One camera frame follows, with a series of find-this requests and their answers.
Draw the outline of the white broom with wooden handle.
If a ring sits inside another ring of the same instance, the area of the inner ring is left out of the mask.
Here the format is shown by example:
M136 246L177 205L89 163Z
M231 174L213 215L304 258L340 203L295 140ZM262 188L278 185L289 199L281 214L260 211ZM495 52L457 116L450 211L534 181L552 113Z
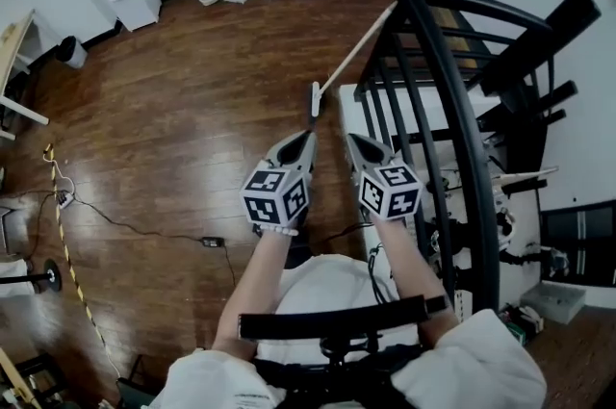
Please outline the white broom with wooden handle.
M372 23L366 33L357 41L352 49L347 53L344 59L338 64L334 71L328 76L327 80L320 84L315 81L311 85L310 90L310 112L309 122L313 124L320 115L321 101L325 92L332 86L332 84L338 79L342 72L348 67L350 62L357 56L364 45L374 36L374 34L384 25L386 20L392 14L396 8L398 1L392 2L381 15Z

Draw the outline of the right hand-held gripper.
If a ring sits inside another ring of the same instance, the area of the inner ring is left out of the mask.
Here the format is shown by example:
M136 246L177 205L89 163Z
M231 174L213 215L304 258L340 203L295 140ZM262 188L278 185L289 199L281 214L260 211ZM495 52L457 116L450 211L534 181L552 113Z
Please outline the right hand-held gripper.
M349 133L346 145L355 172L376 166L360 173L359 203L383 220L413 216L424 189L413 170L404 162L389 164L395 153L373 138Z

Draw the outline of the black wristband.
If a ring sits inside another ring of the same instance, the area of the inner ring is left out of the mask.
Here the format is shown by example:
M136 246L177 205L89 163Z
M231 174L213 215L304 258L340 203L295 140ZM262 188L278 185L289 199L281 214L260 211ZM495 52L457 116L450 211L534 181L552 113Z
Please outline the black wristband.
M446 295L440 295L428 298L424 301L425 310L430 315L436 315L440 312L447 311L450 307L449 298Z

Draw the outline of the white and black machine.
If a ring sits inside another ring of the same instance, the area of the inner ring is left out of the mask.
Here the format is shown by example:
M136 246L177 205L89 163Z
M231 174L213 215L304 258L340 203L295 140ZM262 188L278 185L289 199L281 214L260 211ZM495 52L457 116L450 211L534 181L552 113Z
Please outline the white and black machine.
M506 207L500 207L496 212L499 251L504 251L511 243L516 232L516 219Z

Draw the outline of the black staircase post and treads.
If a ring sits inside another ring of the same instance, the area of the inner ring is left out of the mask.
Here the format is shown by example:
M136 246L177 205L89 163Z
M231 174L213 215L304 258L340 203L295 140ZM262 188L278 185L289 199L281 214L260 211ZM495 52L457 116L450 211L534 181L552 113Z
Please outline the black staircase post and treads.
M563 0L545 19L548 30L528 29L494 60L482 68L480 86L486 95L497 94L500 104L477 119L482 132L504 133L542 118L556 104L575 94L570 83L556 88L554 59L572 40L601 16L594 0ZM540 96L538 87L527 86L541 65L548 67L548 93Z

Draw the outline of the person's left forearm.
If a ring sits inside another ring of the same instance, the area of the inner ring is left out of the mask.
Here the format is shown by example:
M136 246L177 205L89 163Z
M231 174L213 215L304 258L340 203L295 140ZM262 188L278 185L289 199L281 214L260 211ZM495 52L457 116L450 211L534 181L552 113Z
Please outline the person's left forearm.
M275 310L291 240L290 236L280 233L263 233L240 282L222 311L212 350L244 361L252 360L257 345L240 337L240 315L270 314Z

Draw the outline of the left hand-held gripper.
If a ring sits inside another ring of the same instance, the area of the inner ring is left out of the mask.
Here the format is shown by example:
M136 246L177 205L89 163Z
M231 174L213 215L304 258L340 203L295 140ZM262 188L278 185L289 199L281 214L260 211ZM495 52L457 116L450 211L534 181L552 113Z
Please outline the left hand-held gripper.
M318 140L304 130L277 142L240 189L247 220L258 225L290 225L309 206L309 179L314 172ZM302 155L302 169L287 167Z

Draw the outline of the person's white shirt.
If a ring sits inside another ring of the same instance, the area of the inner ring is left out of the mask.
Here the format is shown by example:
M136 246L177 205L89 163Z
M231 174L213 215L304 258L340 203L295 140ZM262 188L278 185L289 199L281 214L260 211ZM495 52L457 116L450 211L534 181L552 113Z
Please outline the person's white shirt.
M321 255L284 271L277 313L350 309L375 303L365 263ZM544 375L496 314L482 310L392 376L416 409L541 409ZM286 392L226 353L196 351L171 365L150 409L275 409Z

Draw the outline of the black round base stand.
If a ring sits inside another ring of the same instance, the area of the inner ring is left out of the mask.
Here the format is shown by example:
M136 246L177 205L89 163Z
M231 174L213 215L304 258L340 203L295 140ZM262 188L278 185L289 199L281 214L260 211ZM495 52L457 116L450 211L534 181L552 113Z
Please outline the black round base stand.
M43 283L48 289L55 293L60 292L63 287L62 275L57 263L52 259L47 259L44 262L42 273L0 277L0 285L13 285L21 283Z

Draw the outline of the yellow and black striped tape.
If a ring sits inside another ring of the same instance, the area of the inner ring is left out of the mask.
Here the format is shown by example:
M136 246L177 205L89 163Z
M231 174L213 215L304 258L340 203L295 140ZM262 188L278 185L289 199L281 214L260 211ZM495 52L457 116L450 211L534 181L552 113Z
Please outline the yellow and black striped tape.
M61 245L62 245L62 249L63 249L63 253L64 253L64 260L66 262L66 265L68 267L68 271L70 274L70 278L72 280L72 283L75 287L76 293L79 297L80 302L83 305L83 308L85 310L86 316L88 317L90 324L92 325L96 336L98 337L100 343L103 346L105 355L107 357L107 360L109 362L109 364L111 365L112 369L114 370L115 374L117 377L120 377L120 371L118 369L118 367L116 366L116 364L114 363L112 356L111 356L111 351L109 349L109 346L107 344L107 342L105 341L99 326L97 325L93 313L88 305L87 299L84 295L84 291L81 287L81 284L78 280L75 268L73 266L72 260L71 260L71 256L70 256L70 250L69 247L67 245L66 239L65 239L65 231L64 231L64 222L63 222L63 210L60 210L57 203L56 203L56 192L57 191L68 191L74 194L74 201L75 201L75 184L74 182L67 176L64 176L59 168L58 162L55 158L55 152L54 152L54 145L52 143L49 143L46 148L43 150L42 153L42 159L50 165L51 167L51 181L52 181L52 193L55 199L55 216L56 216L56 222L57 222L57 226L58 226L58 230L59 230L59 235L60 235L60 240L61 240Z

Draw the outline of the person's right forearm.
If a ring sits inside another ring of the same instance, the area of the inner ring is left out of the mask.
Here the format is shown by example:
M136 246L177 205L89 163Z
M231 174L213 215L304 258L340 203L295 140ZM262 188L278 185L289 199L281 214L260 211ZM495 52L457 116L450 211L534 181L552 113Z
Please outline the person's right forearm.
M382 220L372 215L372 222L390 264L398 297L420 295L428 300L445 296L446 290L441 281L424 259L402 221ZM430 348L436 346L445 334L459 324L449 301L445 303L442 311L418 324L420 338Z

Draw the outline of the grey box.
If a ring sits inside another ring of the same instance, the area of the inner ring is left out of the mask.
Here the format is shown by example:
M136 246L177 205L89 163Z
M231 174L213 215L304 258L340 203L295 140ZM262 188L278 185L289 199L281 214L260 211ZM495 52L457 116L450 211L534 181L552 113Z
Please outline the grey box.
M584 306L585 297L585 290L541 282L525 292L520 302L545 319L569 324Z

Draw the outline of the white board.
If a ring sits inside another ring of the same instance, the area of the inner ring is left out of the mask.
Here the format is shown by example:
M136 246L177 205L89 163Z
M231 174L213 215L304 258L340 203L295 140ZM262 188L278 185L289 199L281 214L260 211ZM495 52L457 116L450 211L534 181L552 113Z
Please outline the white board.
M491 182L492 182L493 187L502 187L502 186L520 183L520 182L530 180L533 178L547 176L551 173L557 172L558 170L559 170L558 166L551 166L551 167L547 167L547 168L540 169L538 171L532 171L532 172L497 174L491 177Z

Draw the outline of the black cabinet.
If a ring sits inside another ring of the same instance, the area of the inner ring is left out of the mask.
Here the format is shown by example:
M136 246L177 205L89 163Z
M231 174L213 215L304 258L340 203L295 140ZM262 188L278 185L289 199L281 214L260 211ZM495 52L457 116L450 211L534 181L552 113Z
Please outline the black cabinet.
M542 279L616 288L616 199L543 211L540 232Z

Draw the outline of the light wooden desk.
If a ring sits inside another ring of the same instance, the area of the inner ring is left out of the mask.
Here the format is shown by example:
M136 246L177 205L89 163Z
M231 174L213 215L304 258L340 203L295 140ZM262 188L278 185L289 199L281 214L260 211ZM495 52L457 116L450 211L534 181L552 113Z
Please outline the light wooden desk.
M46 126L49 119L19 102L10 99L6 94L6 88L10 81L11 73L17 70L30 75L29 64L32 60L19 54L19 49L33 24L37 24L35 10L29 11L19 22L10 24L0 38L0 106L25 116L34 122Z

